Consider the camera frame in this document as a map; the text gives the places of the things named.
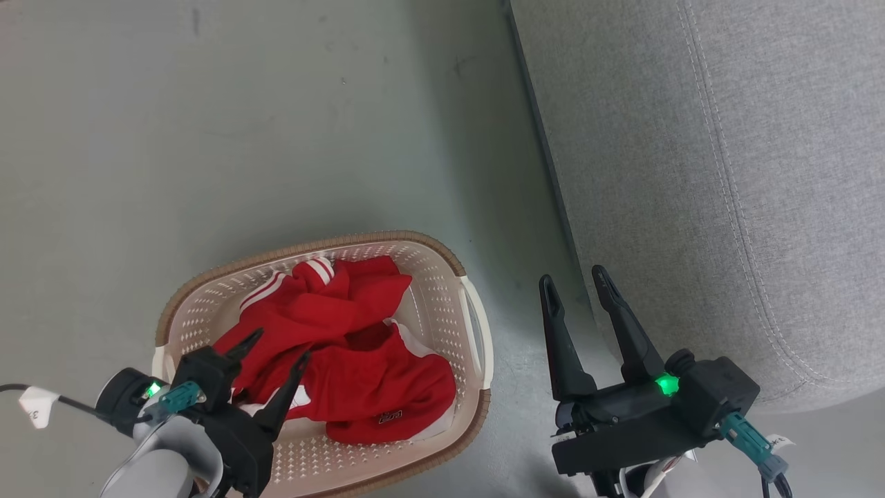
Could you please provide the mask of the red jersey with white stripes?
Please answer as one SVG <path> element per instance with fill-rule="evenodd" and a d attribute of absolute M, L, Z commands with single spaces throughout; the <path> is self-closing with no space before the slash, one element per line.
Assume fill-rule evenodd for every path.
<path fill-rule="evenodd" d="M 238 321 L 213 347 L 231 353 L 258 330 L 261 337 L 234 379 L 232 397 L 265 403 L 279 381 L 270 378 L 284 360 L 310 347 L 344 346 L 348 334 L 392 318 L 412 277 L 388 256 L 362 261 L 307 259 L 290 272 L 274 271 L 239 304 Z"/>

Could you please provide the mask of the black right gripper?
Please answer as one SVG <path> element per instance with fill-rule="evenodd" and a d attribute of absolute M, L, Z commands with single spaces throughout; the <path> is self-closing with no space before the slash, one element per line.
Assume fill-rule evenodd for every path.
<path fill-rule="evenodd" d="M 675 394 L 664 394 L 656 382 L 666 373 L 664 360 L 641 322 L 604 266 L 594 265 L 592 277 L 622 354 L 622 377 L 636 386 L 597 388 L 575 351 L 553 278 L 543 275 L 539 297 L 551 394 L 559 403 L 557 435 L 570 436 L 551 448 L 557 473 L 616 472 L 714 441 L 714 388 L 680 379 Z"/>

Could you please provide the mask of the grey fabric sofa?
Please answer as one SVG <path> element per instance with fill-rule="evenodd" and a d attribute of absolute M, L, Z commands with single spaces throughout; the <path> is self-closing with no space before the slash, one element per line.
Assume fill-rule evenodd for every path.
<path fill-rule="evenodd" d="M 885 388 L 885 0 L 510 0 L 598 328 L 769 413 Z"/>

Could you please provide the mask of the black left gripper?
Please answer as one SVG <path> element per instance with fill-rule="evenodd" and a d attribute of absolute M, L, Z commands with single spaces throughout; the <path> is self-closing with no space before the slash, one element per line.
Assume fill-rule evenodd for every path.
<path fill-rule="evenodd" d="M 263 328 L 221 338 L 221 364 L 241 365 L 259 343 Z M 312 352 L 307 350 L 294 362 L 286 381 L 254 416 L 231 404 L 201 409 L 201 425 L 215 445 L 223 463 L 221 484 L 209 498 L 225 498 L 230 490 L 243 498 L 259 498 L 274 465 L 274 442 L 285 423 L 292 400 L 296 397 Z"/>

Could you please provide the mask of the red garment with white lining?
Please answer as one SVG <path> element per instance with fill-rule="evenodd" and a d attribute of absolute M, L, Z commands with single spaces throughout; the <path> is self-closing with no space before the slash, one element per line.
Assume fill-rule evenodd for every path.
<path fill-rule="evenodd" d="M 287 419 L 323 423 L 334 441 L 378 444 L 445 428 L 456 397 L 448 360 L 392 318 L 363 324 L 274 319 L 247 354 L 232 394 L 250 411 L 268 406 L 304 353 Z"/>

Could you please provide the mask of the beige perforated laundry basket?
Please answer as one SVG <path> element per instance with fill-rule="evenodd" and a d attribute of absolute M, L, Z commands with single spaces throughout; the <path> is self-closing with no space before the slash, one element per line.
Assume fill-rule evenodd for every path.
<path fill-rule="evenodd" d="M 285 423 L 275 445 L 271 479 L 261 498 L 354 498 L 411 478 L 457 457 L 489 412 L 494 350 L 489 318 L 455 254 L 415 231 L 346 235 L 259 253 L 189 280 L 159 318 L 151 374 L 171 381 L 184 353 L 213 343 L 234 323 L 248 291 L 272 272 L 304 259 L 389 256 L 412 284 L 395 319 L 451 363 L 456 381 L 453 423 L 424 441 L 344 445 L 326 438 L 320 423 Z"/>

